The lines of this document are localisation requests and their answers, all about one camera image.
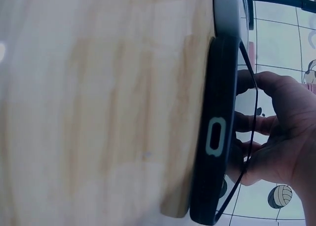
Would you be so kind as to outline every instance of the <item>hand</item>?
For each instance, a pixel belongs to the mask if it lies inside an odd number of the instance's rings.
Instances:
[[[237,94],[254,88],[248,72],[238,73]],[[251,185],[263,179],[292,185],[305,174],[306,165],[314,165],[316,158],[316,95],[291,77],[271,72],[255,75],[258,88],[272,98],[276,116],[257,117],[255,131],[268,135],[267,143],[253,143],[252,155],[241,183]],[[251,131],[253,116],[236,113],[238,132]],[[246,153],[249,144],[237,140]]]

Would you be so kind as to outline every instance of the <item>white tile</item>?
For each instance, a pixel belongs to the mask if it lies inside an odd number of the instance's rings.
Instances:
[[[257,73],[261,73],[264,71],[273,72],[282,76],[291,76],[299,83],[302,82],[302,78],[303,78],[301,70],[282,69],[282,68],[276,68],[276,67],[268,67],[264,65],[257,66]]]
[[[257,20],[258,64],[301,70],[297,26]]]
[[[306,226],[305,220],[278,220],[277,226]]]
[[[270,191],[275,183],[259,181],[251,186],[241,186],[234,215],[276,219],[278,210],[268,204]]]
[[[258,107],[262,108],[262,113],[265,115],[265,117],[276,115],[272,106],[271,97],[266,95],[262,90],[259,90],[258,94]]]
[[[296,9],[294,7],[256,1],[256,11],[258,19],[297,25]]]
[[[299,220],[304,219],[302,202],[297,194],[292,190],[292,199],[284,206],[278,215],[279,220]]]
[[[308,66],[311,62],[316,60],[316,31],[300,27],[301,44],[302,44],[302,62],[303,71],[308,70]]]
[[[227,195],[231,192],[232,187],[230,187],[230,190],[227,191]],[[230,200],[228,206],[226,207],[226,209],[225,209],[225,211],[224,211],[225,214],[229,214],[229,215],[232,215],[232,214],[233,214],[233,212],[234,212],[234,207],[235,207],[235,204],[236,204],[236,201],[237,201],[237,196],[238,196],[239,188],[240,188],[240,186],[238,186],[238,188],[237,188],[237,190],[235,191],[235,193],[234,193],[232,199]],[[226,198],[227,198],[227,196],[226,196],[226,197],[224,196],[223,198],[219,199],[219,203],[222,205],[222,204],[223,204],[223,201],[222,201],[222,200],[223,200],[223,199],[226,199]]]
[[[298,8],[297,17],[299,26],[316,29],[316,14]]]
[[[230,226],[278,226],[278,224],[275,220],[252,219],[233,216]]]

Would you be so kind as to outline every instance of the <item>cartoon character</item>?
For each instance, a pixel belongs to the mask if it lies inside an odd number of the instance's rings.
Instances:
[[[308,70],[304,74],[305,83],[316,84],[316,60],[308,65]]]

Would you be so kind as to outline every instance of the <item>finger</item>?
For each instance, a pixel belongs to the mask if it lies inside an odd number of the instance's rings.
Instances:
[[[269,146],[269,148],[261,148],[255,152],[249,159],[249,165],[244,176],[242,176],[241,184],[252,185],[260,180],[270,181],[270,182],[281,182],[283,179],[277,173],[277,167],[280,164],[285,164],[280,162],[280,156],[282,153],[280,149],[285,149],[284,145],[286,143],[276,144]]]
[[[264,144],[259,144],[255,141],[252,142],[252,146],[251,146],[251,152],[250,155],[254,154],[255,152],[257,152],[258,150],[264,148]],[[247,157],[248,153],[249,153],[249,148],[250,148],[250,141],[242,143],[240,145],[240,148],[243,152],[243,157]]]
[[[244,70],[238,72],[238,78],[237,94],[254,87],[252,77]],[[316,96],[292,77],[262,72],[255,75],[255,80],[258,88],[272,98],[276,116],[281,125],[288,130],[295,129],[292,125],[293,116],[299,117],[302,113],[316,113]],[[315,121],[316,117],[311,117],[309,120],[310,123]]]
[[[255,131],[263,135],[269,135],[273,123],[275,121],[275,116],[270,117],[256,117]],[[234,128],[237,132],[249,132],[252,131],[253,116],[246,116],[239,112],[235,112]]]
[[[240,70],[237,74],[237,94],[246,92],[248,89],[255,88],[252,76],[247,70]],[[268,96],[272,96],[278,88],[280,79],[287,78],[272,72],[262,72],[255,74],[255,80],[259,89],[262,89]],[[294,79],[288,79],[291,83],[297,83]]]

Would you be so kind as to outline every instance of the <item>wooden surface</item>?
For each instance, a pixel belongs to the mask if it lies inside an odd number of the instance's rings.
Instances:
[[[0,0],[0,225],[183,217],[213,36],[212,0]]]

